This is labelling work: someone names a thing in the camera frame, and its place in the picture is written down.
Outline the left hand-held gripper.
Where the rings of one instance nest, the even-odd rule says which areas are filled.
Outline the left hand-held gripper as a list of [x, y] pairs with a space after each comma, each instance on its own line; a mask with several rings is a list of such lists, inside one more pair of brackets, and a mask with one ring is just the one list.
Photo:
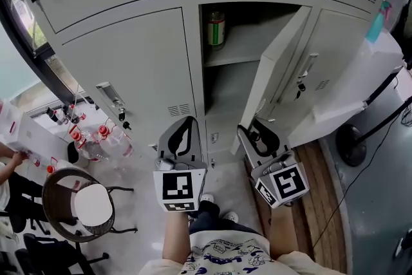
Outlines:
[[[185, 161], [175, 161], [185, 157]], [[194, 212], [199, 209], [207, 165], [202, 159], [197, 120], [187, 116], [172, 124], [158, 142], [158, 169], [153, 172], [158, 203], [165, 212]]]

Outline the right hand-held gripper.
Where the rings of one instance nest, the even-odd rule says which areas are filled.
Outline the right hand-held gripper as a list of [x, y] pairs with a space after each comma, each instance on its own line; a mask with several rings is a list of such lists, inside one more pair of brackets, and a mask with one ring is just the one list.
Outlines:
[[[237, 126], [237, 135], [250, 165], [255, 168], [250, 173], [254, 188], [268, 206], [275, 209], [309, 192], [305, 170], [295, 159], [294, 152], [288, 151], [287, 139], [277, 123], [274, 120], [255, 119], [253, 128], [259, 137], [255, 145], [241, 124]], [[261, 157], [269, 156], [275, 159], [262, 165]]]

